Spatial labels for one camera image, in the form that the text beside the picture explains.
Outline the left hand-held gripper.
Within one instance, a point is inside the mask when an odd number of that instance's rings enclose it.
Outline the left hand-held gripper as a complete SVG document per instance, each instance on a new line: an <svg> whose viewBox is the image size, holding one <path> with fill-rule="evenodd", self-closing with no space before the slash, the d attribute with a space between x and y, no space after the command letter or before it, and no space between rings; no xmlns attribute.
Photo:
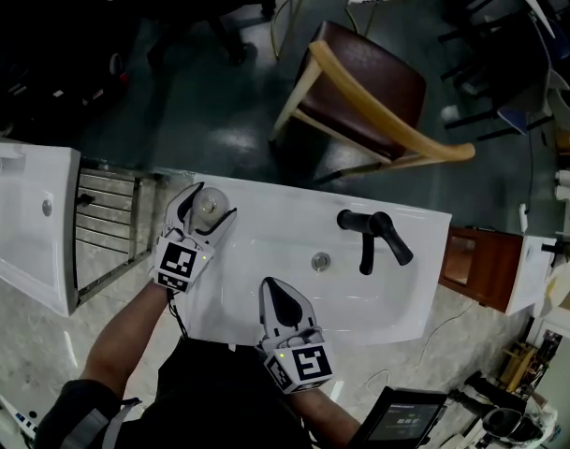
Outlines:
<svg viewBox="0 0 570 449"><path fill-rule="evenodd" d="M191 211L205 183L198 182L178 193L169 203L165 228L155 246L153 281L172 291L185 293L197 281L214 256L214 247L237 218L237 209L228 210L207 230L195 229L191 235Z"/></svg>

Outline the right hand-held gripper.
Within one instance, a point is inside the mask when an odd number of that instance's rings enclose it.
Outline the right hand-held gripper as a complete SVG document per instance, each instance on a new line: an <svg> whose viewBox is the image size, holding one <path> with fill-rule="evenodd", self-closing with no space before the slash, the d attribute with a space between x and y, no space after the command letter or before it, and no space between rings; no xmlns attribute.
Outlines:
<svg viewBox="0 0 570 449"><path fill-rule="evenodd" d="M332 350L325 341L310 301L281 280L265 278L259 289L260 323L267 339L259 349L264 367L286 395L317 388L333 377ZM282 327L298 331L276 339Z"/></svg>

